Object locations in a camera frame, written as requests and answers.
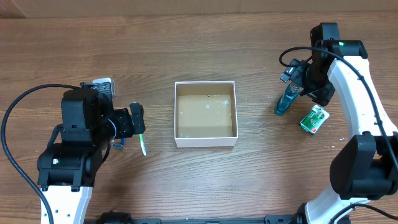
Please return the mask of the blue mouthwash bottle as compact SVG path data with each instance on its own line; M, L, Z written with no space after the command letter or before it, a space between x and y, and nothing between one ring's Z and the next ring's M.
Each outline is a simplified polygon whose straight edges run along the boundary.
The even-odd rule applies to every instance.
M285 112L290 108L292 103L298 97L301 92L301 87L294 82L290 82L290 84L285 89L284 94L279 98L277 104L275 105L275 114L278 116L282 116Z

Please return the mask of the green white packet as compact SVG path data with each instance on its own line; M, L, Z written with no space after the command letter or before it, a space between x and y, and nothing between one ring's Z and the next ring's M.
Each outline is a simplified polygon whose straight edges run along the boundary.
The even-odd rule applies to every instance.
M329 117L330 114L324 108L314 105L308 115L301 120L300 127L310 134L315 134Z

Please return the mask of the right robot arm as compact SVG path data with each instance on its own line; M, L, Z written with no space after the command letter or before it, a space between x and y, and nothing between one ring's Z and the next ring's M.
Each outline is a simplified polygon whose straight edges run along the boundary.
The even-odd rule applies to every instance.
M349 223L349 213L397 192L397 127L389 119L371 79L368 53L360 40L343 40L338 25L322 22L310 32L311 56L293 59L281 80L287 84L275 105L283 115L298 96L314 107L301 121L315 133L328 115L323 110L338 95L349 141L332 160L330 184L293 215L268 215L266 223Z

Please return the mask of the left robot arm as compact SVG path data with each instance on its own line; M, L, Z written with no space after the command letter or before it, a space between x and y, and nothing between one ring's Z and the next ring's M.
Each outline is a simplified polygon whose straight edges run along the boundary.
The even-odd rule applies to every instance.
M116 110L112 96L94 85L66 91L61 108L62 124L37 161L38 184L50 205L42 215L55 223L83 223L112 140L142 134L144 108L133 102Z

